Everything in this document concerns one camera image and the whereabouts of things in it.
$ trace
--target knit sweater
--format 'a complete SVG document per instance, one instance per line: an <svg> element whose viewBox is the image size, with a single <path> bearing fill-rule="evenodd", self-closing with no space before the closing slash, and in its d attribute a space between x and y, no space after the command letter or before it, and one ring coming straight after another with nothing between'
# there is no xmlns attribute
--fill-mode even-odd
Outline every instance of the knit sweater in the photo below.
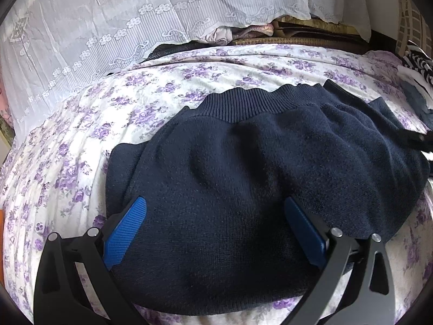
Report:
<svg viewBox="0 0 433 325"><path fill-rule="evenodd" d="M283 213L304 209L355 238L388 241L427 181L382 98L331 81L234 88L185 107L147 143L111 153L107 215L136 195L147 216L113 275L132 302L206 315L302 295L317 280Z"/></svg>

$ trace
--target white lace curtain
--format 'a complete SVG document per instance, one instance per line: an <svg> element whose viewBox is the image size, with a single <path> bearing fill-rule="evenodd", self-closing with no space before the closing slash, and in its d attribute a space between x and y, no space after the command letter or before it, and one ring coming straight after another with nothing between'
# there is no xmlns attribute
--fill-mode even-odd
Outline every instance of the white lace curtain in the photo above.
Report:
<svg viewBox="0 0 433 325"><path fill-rule="evenodd" d="M347 17L345 8L344 0L17 0L0 28L17 139L72 92L141 62L159 44L198 40L222 25L260 25L281 15L313 14L337 23ZM366 8L356 14L368 20Z"/></svg>

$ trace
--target bed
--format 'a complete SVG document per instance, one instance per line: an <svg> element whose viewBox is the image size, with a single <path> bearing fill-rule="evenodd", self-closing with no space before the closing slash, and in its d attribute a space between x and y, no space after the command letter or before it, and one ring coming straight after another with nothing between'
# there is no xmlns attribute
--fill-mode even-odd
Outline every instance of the bed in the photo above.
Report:
<svg viewBox="0 0 433 325"><path fill-rule="evenodd" d="M57 6L59 0L17 0L0 27L0 61L17 133L0 173L5 288L30 320L38 263L47 236L53 231L64 238L78 236L105 222L105 174L113 147L149 140L183 106L196 107L210 93L235 86L273 91L286 83L313 85L332 79L364 101L384 97L405 128L427 130L400 89L400 60L387 52L356 55L322 47L261 44L209 47L142 63L161 43L203 41L220 26L263 25L281 15L345 21L368 39L362 3L358 11L352 11L344 0L254 0L261 7L250 5L256 9L250 18L254 13L246 13L246 4L233 7L236 1L245 0L217 0L221 10L209 12L214 20L197 24L206 18L183 13L189 5L197 6L203 0L125 0L121 12L111 8L113 0L85 0L82 6L90 6L89 15L71 25L67 16L76 16L76 1L64 0L63 7L58 5L66 16L59 21L55 16L62 14L55 8L50 12L48 7ZM272 10L261 9L266 3ZM290 10L288 3L297 5ZM105 14L107 18L102 20L99 8L110 12L111 19ZM159 21L165 23L165 29L161 24L153 28L162 31L160 35L164 33L163 39L151 39L146 34L145 27L151 22L145 18L150 14L163 18ZM177 29L173 18L179 23ZM429 182L411 216L387 243L395 281L396 320L418 296L433 269L432 199ZM80 265L77 268L94 310L103 315L85 270ZM342 279L327 313L338 305L348 276ZM152 324L259 325L279 324L298 301L279 300L206 317L138 308Z"/></svg>
<svg viewBox="0 0 433 325"><path fill-rule="evenodd" d="M183 106L195 107L211 92L235 86L272 91L287 82L323 84L328 78L365 101L384 97L405 128L425 131L399 89L398 62L386 52L359 56L278 44L216 47L143 63L70 97L21 146L13 147L1 173L0 205L6 212L4 272L12 299L31 319L38 260L49 233L60 231L67 238L102 226L104 177L117 143L150 139ZM428 184L413 214L387 244L396 318L417 297L432 270L432 198ZM84 285L91 289L81 272ZM296 302L281 300L207 320L141 311L150 322L162 324L277 324ZM337 303L338 297L328 311ZM92 304L102 311L95 297Z"/></svg>

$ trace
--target brown mat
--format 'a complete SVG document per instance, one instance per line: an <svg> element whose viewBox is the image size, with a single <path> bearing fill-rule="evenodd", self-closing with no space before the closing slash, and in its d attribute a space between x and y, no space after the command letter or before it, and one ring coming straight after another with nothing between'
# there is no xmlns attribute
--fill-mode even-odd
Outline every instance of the brown mat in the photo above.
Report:
<svg viewBox="0 0 433 325"><path fill-rule="evenodd" d="M306 45L306 46L320 46L326 47L328 49L343 50L346 52L351 52L358 55L365 54L369 48L368 45L360 45L356 43L351 43L347 41L334 41L325 40L318 38L256 38L256 39L239 39L233 40L230 45L257 45L257 44L296 44L296 45Z"/></svg>
<svg viewBox="0 0 433 325"><path fill-rule="evenodd" d="M296 25L304 25L309 26L313 28L323 29L325 31L329 31L331 33L342 33L342 34L352 34L352 35L359 35L358 31L349 25L344 24L334 24L329 22L324 22L319 18L312 18L307 20L301 20L297 19L295 17L291 16L283 16L280 18L274 19L274 21L279 22L285 22L285 23L292 23Z"/></svg>

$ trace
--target purple flower print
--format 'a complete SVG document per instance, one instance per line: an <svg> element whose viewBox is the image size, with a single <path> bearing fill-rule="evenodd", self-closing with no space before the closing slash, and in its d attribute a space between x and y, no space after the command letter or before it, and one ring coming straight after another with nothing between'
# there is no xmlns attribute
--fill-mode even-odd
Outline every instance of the purple flower print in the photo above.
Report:
<svg viewBox="0 0 433 325"><path fill-rule="evenodd" d="M308 50L308 49L300 49L299 50L300 54L307 54L309 57L320 57L322 56L321 52L318 51L313 51L313 50Z"/></svg>
<svg viewBox="0 0 433 325"><path fill-rule="evenodd" d="M22 217L21 220L23 221L23 223L27 223L27 219L29 218L29 214L30 214L30 207L27 203L25 203L22 206Z"/></svg>
<svg viewBox="0 0 433 325"><path fill-rule="evenodd" d="M179 95L185 102L201 103L209 93L205 89L196 89L194 91L187 92L185 95Z"/></svg>
<svg viewBox="0 0 433 325"><path fill-rule="evenodd" d="M224 49L216 49L215 56L229 56L229 53Z"/></svg>
<svg viewBox="0 0 433 325"><path fill-rule="evenodd" d="M42 249L44 249L44 243L39 238L35 241L35 249L37 251L42 251Z"/></svg>
<svg viewBox="0 0 433 325"><path fill-rule="evenodd" d="M6 268L10 268L9 255L3 255L3 263Z"/></svg>
<svg viewBox="0 0 433 325"><path fill-rule="evenodd" d="M108 161L110 159L110 153L108 152L108 150L105 150L103 152L103 156L104 156L104 158L103 158L104 163L102 165L102 172L105 173L105 174L107 174L107 171L108 171Z"/></svg>
<svg viewBox="0 0 433 325"><path fill-rule="evenodd" d="M38 202L36 203L36 208L42 206L42 204L47 202L48 197L46 196L47 190L49 188L49 183L44 183L41 188L41 193L39 195Z"/></svg>
<svg viewBox="0 0 433 325"><path fill-rule="evenodd" d="M305 70L308 72L312 72L313 68L316 65L304 60L293 60L293 61L289 61L289 63L294 65L297 70Z"/></svg>
<svg viewBox="0 0 433 325"><path fill-rule="evenodd" d="M18 260L14 261L14 271L17 274L21 269L21 264L18 262Z"/></svg>
<svg viewBox="0 0 433 325"><path fill-rule="evenodd" d="M65 157L68 154L69 144L62 143L58 148L58 153L60 156Z"/></svg>
<svg viewBox="0 0 433 325"><path fill-rule="evenodd" d="M132 103L133 101L127 96L118 96L115 99L111 100L111 104L114 106L125 106Z"/></svg>
<svg viewBox="0 0 433 325"><path fill-rule="evenodd" d="M160 313L159 311L146 309L135 305L139 313L152 325L175 325L180 324L181 316L175 314Z"/></svg>
<svg viewBox="0 0 433 325"><path fill-rule="evenodd" d="M99 93L102 91L102 88L104 86L105 82L100 82L98 84L96 84L95 86L91 87L89 90L87 90L86 95L84 95L85 97L97 97L97 95L99 95Z"/></svg>
<svg viewBox="0 0 433 325"><path fill-rule="evenodd" d="M331 60L333 60L337 66L352 68L354 70L359 69L359 66L354 64L348 57L331 56Z"/></svg>
<svg viewBox="0 0 433 325"><path fill-rule="evenodd" d="M77 96L74 96L68 100L65 101L64 103L64 109L72 109L73 107L76 107L79 103L80 99Z"/></svg>
<svg viewBox="0 0 433 325"><path fill-rule="evenodd" d="M83 191L83 189L79 189L78 191L75 192L75 195L72 198L72 201L74 203L82 202L83 198L84 198L84 191Z"/></svg>
<svg viewBox="0 0 433 325"><path fill-rule="evenodd" d="M79 167L84 174L89 174L89 171L88 171L89 165L86 163L86 161L81 162Z"/></svg>
<svg viewBox="0 0 433 325"><path fill-rule="evenodd" d="M247 77L243 77L242 80L236 81L236 86L260 86L263 84L261 80L251 78L250 75L247 75Z"/></svg>
<svg viewBox="0 0 433 325"><path fill-rule="evenodd" d="M114 94L114 91L116 89L114 87L110 88L110 90L108 92L106 92L104 95L102 95L103 99L109 98Z"/></svg>
<svg viewBox="0 0 433 325"><path fill-rule="evenodd" d="M276 49L293 50L294 47L293 47L293 45L288 45L288 44L278 44L276 46Z"/></svg>
<svg viewBox="0 0 433 325"><path fill-rule="evenodd" d="M42 233L38 233L38 235L40 235L45 241L50 233L51 233L50 227L48 225L45 225L44 231L42 231Z"/></svg>
<svg viewBox="0 0 433 325"><path fill-rule="evenodd" d="M397 309L395 313L394 324L396 324L397 321L399 321L402 316L403 316L403 309L402 308Z"/></svg>
<svg viewBox="0 0 433 325"><path fill-rule="evenodd" d="M353 70L353 69L350 69L350 71L353 73L353 75L355 76L355 77L357 77L358 79L359 78L362 78L362 79L365 79L365 73L363 73L363 72L361 72L361 71L358 71L358 70Z"/></svg>
<svg viewBox="0 0 433 325"><path fill-rule="evenodd" d="M37 181L38 183L42 183L42 181L44 179L44 169L46 167L46 164L47 164L47 162L42 161L36 170L34 180Z"/></svg>
<svg viewBox="0 0 433 325"><path fill-rule="evenodd" d="M430 275L432 274L432 271L433 271L433 256L430 258L429 262L427 263L427 265L424 268L423 284L425 284L427 282Z"/></svg>
<svg viewBox="0 0 433 325"><path fill-rule="evenodd" d="M424 223L429 219L428 215L429 215L428 210L426 210L424 208L419 209L417 214L416 214L416 226L415 227L424 225Z"/></svg>
<svg viewBox="0 0 433 325"><path fill-rule="evenodd" d="M24 271L24 281L30 282L30 273L29 270Z"/></svg>
<svg viewBox="0 0 433 325"><path fill-rule="evenodd" d="M197 56L195 59L197 62L209 62L211 60L211 56Z"/></svg>
<svg viewBox="0 0 433 325"><path fill-rule="evenodd" d="M134 109L129 118L128 126L134 124L136 126L147 125L152 127L154 122L159 121L156 119L156 115L167 111L166 106L157 107L156 104L157 102L153 102L146 105L144 109Z"/></svg>
<svg viewBox="0 0 433 325"><path fill-rule="evenodd" d="M155 131L155 129L159 129L160 127L162 127L162 125L165 123L165 121L163 119L159 119L156 120L155 122L152 122L149 127L153 128L152 131L149 132L150 135L154 135L157 131Z"/></svg>
<svg viewBox="0 0 433 325"><path fill-rule="evenodd" d="M93 133L90 135L91 138L98 138L104 140L110 134L110 128L112 123L104 123L101 127L95 128Z"/></svg>
<svg viewBox="0 0 433 325"><path fill-rule="evenodd" d="M94 109L93 107L90 107L86 109L80 109L79 113L84 113L84 115L80 119L78 125L74 128L83 127L86 129L89 128L93 123L95 123L100 111Z"/></svg>
<svg viewBox="0 0 433 325"><path fill-rule="evenodd" d="M406 297L403 299L403 307L405 310L408 310L412 305L411 294L412 294L412 289L410 289Z"/></svg>
<svg viewBox="0 0 433 325"><path fill-rule="evenodd" d="M195 58L198 55L198 53L199 53L198 50L182 51L168 57L170 58L171 62L176 62L176 61L184 60L186 58Z"/></svg>
<svg viewBox="0 0 433 325"><path fill-rule="evenodd" d="M69 190L75 188L77 185L78 167L79 165L77 163L75 165L71 165L68 160L65 160L63 162L60 174L58 175L58 178L54 184L54 188Z"/></svg>
<svg viewBox="0 0 433 325"><path fill-rule="evenodd" d="M369 51L364 56L386 64L389 67L397 68L401 66L401 60L388 51Z"/></svg>
<svg viewBox="0 0 433 325"><path fill-rule="evenodd" d="M426 201L426 191L422 191L418 198L419 201L425 202Z"/></svg>
<svg viewBox="0 0 433 325"><path fill-rule="evenodd" d="M147 73L134 74L126 77L126 86L146 86L150 84L150 80L147 80L149 75Z"/></svg>
<svg viewBox="0 0 433 325"><path fill-rule="evenodd" d="M39 146L44 146L45 144L42 143L44 140L41 140L41 142L38 145ZM48 148L46 146L44 146L42 148L42 150L39 152L38 156L36 157L37 161L42 161L44 163L44 165L47 165L48 163L51 162L51 160L49 160L49 159L45 160L45 161L42 160L42 158L45 156L46 153L48 153Z"/></svg>
<svg viewBox="0 0 433 325"><path fill-rule="evenodd" d="M25 185L21 188L21 191L20 191L20 194L21 194L21 195L25 195L25 193L27 193L27 187L29 186L29 184L30 184L30 180L28 180L28 181L27 181L27 184L25 184Z"/></svg>
<svg viewBox="0 0 433 325"><path fill-rule="evenodd" d="M179 89L180 86L177 84L173 84L172 82L167 83L164 86L159 86L156 89L157 93L173 93L176 89Z"/></svg>
<svg viewBox="0 0 433 325"><path fill-rule="evenodd" d="M280 300L272 303L272 307L274 309L284 309L289 308L293 305L293 298L289 298L288 300Z"/></svg>
<svg viewBox="0 0 433 325"><path fill-rule="evenodd" d="M11 291L11 292L9 292L9 295L10 295L10 298L12 298L12 300L14 301L14 303L19 307L20 303L19 303L19 298L18 298L16 292Z"/></svg>
<svg viewBox="0 0 433 325"><path fill-rule="evenodd" d="M93 220L93 227L102 228L104 226L105 221L107 221L107 218L103 215L98 215Z"/></svg>
<svg viewBox="0 0 433 325"><path fill-rule="evenodd" d="M261 69L267 74L276 74L279 76L291 76L293 72L285 67L278 68L274 63L267 64Z"/></svg>
<svg viewBox="0 0 433 325"><path fill-rule="evenodd" d="M30 304L29 304L29 300L28 300L28 298L27 298L27 293L24 292L24 293L22 294L22 296L23 296L23 298L24 298L24 300L22 301L22 306L24 307L25 310L27 310L27 311L31 311Z"/></svg>
<svg viewBox="0 0 433 325"><path fill-rule="evenodd" d="M12 210L8 215L6 215L6 229L9 233L11 233L14 230L14 227L16 225L16 218L15 218L15 212Z"/></svg>
<svg viewBox="0 0 433 325"><path fill-rule="evenodd" d="M207 78L216 81L218 77L221 75L221 73L211 72L216 69L217 68L215 66L206 66L206 64L199 64L199 65L189 66L188 68L183 70L182 74L183 74L183 78L186 80L191 79L193 77L199 77L199 78Z"/></svg>
<svg viewBox="0 0 433 325"><path fill-rule="evenodd" d="M410 228L410 230L411 230L411 239L409 240L405 238L403 240L404 248L407 252L407 256L406 256L407 263L406 263L406 267L404 268L404 271L409 270L417 262L419 262L419 242L418 242L419 237L414 236L414 232L412 231L412 228Z"/></svg>
<svg viewBox="0 0 433 325"><path fill-rule="evenodd" d="M160 71L161 73L171 72L171 71L173 71L176 67L179 67L179 66L176 65L176 64L171 64L171 65L168 65L168 66L160 67L160 68L159 68L159 71Z"/></svg>
<svg viewBox="0 0 433 325"><path fill-rule="evenodd" d="M248 63L248 59L246 58L241 58L241 57L228 57L228 58L223 58L220 60L220 62L226 62L229 64L238 64L238 65L246 65Z"/></svg>
<svg viewBox="0 0 433 325"><path fill-rule="evenodd" d="M375 79L373 81L373 83L375 84L376 87L378 87L382 91L383 94L397 96L396 89L393 86L386 84L384 82L378 81L377 79Z"/></svg>
<svg viewBox="0 0 433 325"><path fill-rule="evenodd" d="M406 129L410 129L411 128L411 124L409 122L409 120L402 115L397 115L397 120L400 121L400 123L402 124L402 126Z"/></svg>
<svg viewBox="0 0 433 325"><path fill-rule="evenodd" d="M354 80L353 78L350 78L347 75L341 74L338 71L331 71L328 70L326 72L323 73L326 77L328 77L329 79L335 80L337 82L341 82L347 85L351 85L351 86L358 86L358 83L356 80Z"/></svg>

